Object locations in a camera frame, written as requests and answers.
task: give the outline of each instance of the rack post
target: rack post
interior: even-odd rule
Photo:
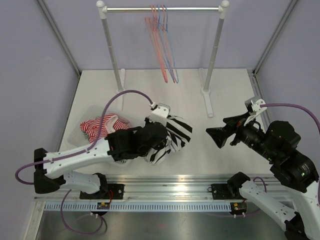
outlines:
[[[104,30],[104,34],[105,34],[105,39],[106,39],[106,42],[108,44],[108,49],[109,49],[109,53],[110,53],[112,68],[113,68],[113,71],[114,71],[116,85],[117,85],[117,88],[118,88],[117,91],[118,92],[122,92],[124,90],[124,88],[123,88],[123,86],[121,84],[121,78],[120,78],[119,69],[118,69],[118,65],[117,65],[116,55],[115,55],[114,47],[113,47],[112,42],[111,42],[111,37],[110,37],[110,32],[109,32],[109,27],[108,27],[108,22],[107,22],[107,15],[103,12],[103,8],[105,6],[105,3],[100,0],[100,1],[96,2],[96,6],[98,7],[98,10],[99,10],[99,15],[100,15],[100,18],[101,18],[101,21],[102,21],[103,30]]]
[[[216,29],[216,34],[215,34],[215,38],[214,38],[210,63],[209,63],[208,72],[206,74],[204,84],[203,84],[204,79],[202,77],[203,76],[203,73],[202,73],[203,69],[201,68],[199,70],[200,71],[200,73],[199,73],[200,80],[201,80],[201,83],[203,84],[203,87],[201,89],[201,94],[203,95],[203,98],[204,98],[204,103],[205,103],[205,108],[206,108],[206,113],[207,113],[208,118],[212,118],[214,116],[214,112],[213,112],[211,100],[210,100],[211,90],[209,89],[209,85],[210,85],[210,81],[211,81],[212,72],[215,67],[215,61],[216,61],[220,36],[221,36],[221,32],[222,32],[222,27],[224,25],[226,13],[227,13],[227,7],[229,7],[229,1],[223,0],[221,3],[221,6],[219,6],[219,10],[218,10],[218,12],[220,13],[220,18],[219,18],[218,26]]]

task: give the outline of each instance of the table top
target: table top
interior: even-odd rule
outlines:
[[[170,114],[186,119],[193,126],[190,143],[166,160],[151,166],[143,158],[130,161],[126,167],[99,163],[77,169],[78,172],[93,174],[115,174],[126,176],[177,176],[177,175],[271,175],[267,160],[242,143],[230,146],[230,137],[219,149],[206,128],[222,127],[223,118],[243,114],[247,111],[244,102],[254,96],[246,69],[214,69],[211,78],[211,103],[214,117],[208,118],[198,69],[178,69],[179,84],[165,83],[159,69],[132,69],[125,71],[126,90],[139,90],[154,102],[170,106]],[[74,97],[60,151],[74,148],[68,142],[75,125],[84,110],[91,105],[104,107],[116,94],[117,85],[113,70],[84,70]],[[148,101],[138,94],[124,97],[123,111],[136,119],[144,120],[150,114]]]

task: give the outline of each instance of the laundry basket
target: laundry basket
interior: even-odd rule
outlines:
[[[89,144],[88,139],[85,138],[84,133],[80,129],[80,124],[88,120],[100,118],[103,110],[104,110],[103,106],[96,105],[96,104],[92,104],[86,110],[84,110],[82,114],[79,115],[78,122],[77,124],[74,125],[69,137],[67,138],[67,142],[73,145],[75,148]],[[143,127],[145,125],[143,120],[137,120],[134,117],[131,117],[128,114],[125,114],[123,111],[109,108],[105,114],[106,115],[116,114],[118,116],[118,120],[127,124],[129,128],[134,128],[138,126]],[[129,161],[127,161],[124,164],[116,164],[116,165],[124,167],[128,163]]]

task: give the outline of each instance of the horizontal bar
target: horizontal bar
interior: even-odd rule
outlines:
[[[162,7],[155,7],[157,11],[162,11]],[[217,12],[219,11],[218,6],[213,7],[167,7],[169,12]],[[151,7],[104,7],[102,10],[104,13],[115,12],[152,12]]]

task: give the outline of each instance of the purple cable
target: purple cable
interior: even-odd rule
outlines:
[[[145,98],[148,99],[148,101],[150,102],[150,104],[152,104],[152,100],[150,97],[148,97],[146,94],[144,94],[143,92],[141,91],[137,91],[137,90],[125,90],[125,91],[122,91],[122,92],[119,92],[118,94],[116,94],[113,98],[110,99],[110,101],[105,105],[104,107],[104,110],[102,112],[102,115],[101,115],[101,121],[100,121],[100,125],[99,125],[99,130],[98,130],[98,134],[96,136],[96,139],[94,140],[94,142],[88,147],[87,150],[81,150],[81,151],[78,151],[78,152],[75,152],[75,153],[71,153],[71,154],[68,154],[68,155],[65,155],[65,156],[60,156],[60,157],[55,157],[52,159],[53,162],[55,161],[59,161],[59,160],[62,160],[62,159],[67,159],[67,158],[70,158],[70,157],[74,157],[74,156],[77,156],[77,155],[80,155],[80,154],[83,154],[83,153],[86,153],[87,151],[90,151],[97,143],[97,141],[99,140],[100,138],[100,134],[101,134],[101,130],[102,130],[102,125],[103,125],[103,122],[104,122],[104,116],[106,114],[106,111],[107,109],[109,108],[109,106],[111,105],[111,103],[116,100],[116,98],[118,98],[119,96],[123,95],[123,94],[128,94],[128,93],[135,93],[135,94],[140,94],[142,96],[144,96]],[[46,164],[46,163],[49,163],[51,162],[50,160],[44,160],[44,161],[38,161],[38,162],[33,162],[33,163],[29,163],[27,165],[24,165],[22,167],[20,167],[16,172],[15,172],[15,179],[17,179],[18,182],[22,183],[22,184],[26,184],[26,185],[34,185],[33,182],[28,182],[28,181],[24,181],[22,180],[20,177],[19,177],[19,173],[23,170],[23,169],[26,169],[26,168],[29,168],[29,167],[32,167],[32,166],[36,166],[36,165],[39,165],[39,164]]]
[[[309,109],[300,106],[300,105],[296,105],[296,104],[290,104],[290,103],[267,103],[267,104],[261,104],[260,107],[291,107],[291,108],[296,108],[296,109],[301,109],[303,111],[305,111],[307,114],[310,115],[310,117],[312,117],[312,119],[315,121],[316,126],[318,127],[318,131],[320,134],[320,122],[317,119],[316,115],[314,115]],[[320,204],[320,184],[318,187],[318,203]]]
[[[263,187],[264,187],[264,191],[267,192],[267,184],[266,182],[262,179],[262,177],[256,176],[253,179],[253,182],[255,182],[257,179],[261,180],[261,182],[263,183]],[[257,210],[255,210],[254,212],[248,213],[245,216],[246,217],[250,217],[250,216],[254,216],[256,215],[258,212],[260,212],[260,208],[258,208]],[[219,218],[234,218],[234,216],[231,215],[218,215],[218,214],[212,214],[212,213],[207,213],[207,212],[203,212],[203,214],[205,215],[209,215],[209,216],[213,216],[213,217],[219,217]]]
[[[72,191],[72,190],[70,189],[70,190],[66,193],[66,195],[63,197],[63,200],[62,200],[61,206],[60,206],[60,215],[61,215],[61,220],[62,220],[63,225],[64,225],[68,230],[70,230],[71,232],[73,232],[73,233],[75,233],[75,234],[79,234],[79,235],[84,235],[84,236],[89,236],[89,235],[94,235],[94,234],[96,234],[96,233],[99,232],[99,230],[102,228],[103,224],[105,224],[105,228],[107,229],[107,222],[106,222],[106,220],[105,220],[102,216],[100,216],[100,215],[97,215],[97,216],[100,218],[100,220],[101,220],[100,226],[99,226],[95,231],[92,231],[92,232],[81,232],[81,231],[77,231],[77,230],[74,230],[73,228],[71,228],[71,227],[67,224],[67,222],[66,222],[66,220],[65,220],[65,217],[64,217],[63,208],[64,208],[65,200],[66,200],[68,194],[69,194],[71,191]]]

